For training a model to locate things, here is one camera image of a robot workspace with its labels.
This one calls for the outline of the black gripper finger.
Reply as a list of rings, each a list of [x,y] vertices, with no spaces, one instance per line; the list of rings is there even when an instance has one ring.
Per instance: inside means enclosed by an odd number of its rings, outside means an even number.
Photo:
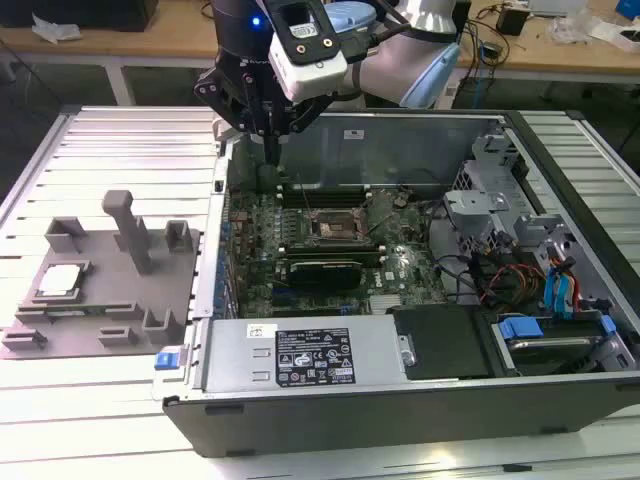
[[[257,136],[262,141],[265,163],[273,164],[268,110],[260,96],[258,78],[250,69],[232,73],[211,68],[199,77],[194,93],[233,128]]]
[[[295,104],[282,97],[272,102],[272,164],[278,165],[281,156],[280,140],[305,130],[331,104],[331,97],[322,95]]]

